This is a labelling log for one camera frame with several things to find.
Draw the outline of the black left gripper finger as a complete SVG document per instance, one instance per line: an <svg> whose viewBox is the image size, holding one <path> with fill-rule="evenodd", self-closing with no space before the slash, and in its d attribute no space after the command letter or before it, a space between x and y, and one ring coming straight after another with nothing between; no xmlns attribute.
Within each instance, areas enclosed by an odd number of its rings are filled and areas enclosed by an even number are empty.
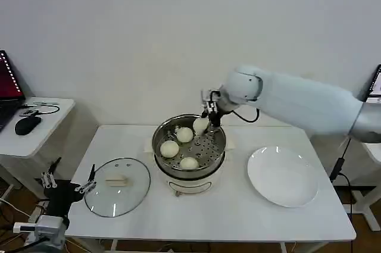
<svg viewBox="0 0 381 253"><path fill-rule="evenodd" d="M87 182L84 185L76 187L74 191L80 194L85 194L92 191L96 186L95 172L95 165L93 164Z"/></svg>
<svg viewBox="0 0 381 253"><path fill-rule="evenodd" d="M44 189L57 188L57 183L54 178L54 173L57 169L58 164L61 161L61 157L58 157L48 168L48 171L44 171L41 174L42 187Z"/></svg>

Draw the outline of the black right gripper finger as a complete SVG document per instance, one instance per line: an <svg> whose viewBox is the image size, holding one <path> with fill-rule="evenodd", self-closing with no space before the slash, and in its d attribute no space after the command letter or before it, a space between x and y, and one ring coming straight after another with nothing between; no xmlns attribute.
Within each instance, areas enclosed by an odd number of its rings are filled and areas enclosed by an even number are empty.
<svg viewBox="0 0 381 253"><path fill-rule="evenodd" d="M220 131L221 113L216 102L207 101L204 112L209 120L208 126L204 130L204 133L217 133Z"/></svg>
<svg viewBox="0 0 381 253"><path fill-rule="evenodd" d="M201 104L203 107L201 117L207 118L211 113L210 107L210 92L208 90L201 90Z"/></svg>

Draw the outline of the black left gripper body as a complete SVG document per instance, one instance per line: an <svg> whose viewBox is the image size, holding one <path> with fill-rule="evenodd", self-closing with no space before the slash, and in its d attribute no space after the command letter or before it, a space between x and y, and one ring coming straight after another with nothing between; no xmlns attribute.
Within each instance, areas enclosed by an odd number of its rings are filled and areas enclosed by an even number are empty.
<svg viewBox="0 0 381 253"><path fill-rule="evenodd" d="M45 188L43 192L49 199L45 215L67 217L72 203L81 201L83 198L80 188L80 185L68 180L59 181L55 188Z"/></svg>

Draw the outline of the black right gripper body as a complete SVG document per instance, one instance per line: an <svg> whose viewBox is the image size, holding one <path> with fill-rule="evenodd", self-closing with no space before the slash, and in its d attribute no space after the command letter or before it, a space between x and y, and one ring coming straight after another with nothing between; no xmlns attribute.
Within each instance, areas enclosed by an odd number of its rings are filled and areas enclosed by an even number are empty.
<svg viewBox="0 0 381 253"><path fill-rule="evenodd" d="M228 110L226 109L226 103L224 101L224 96L221 94L219 90L210 90L209 103L215 112L228 113Z"/></svg>

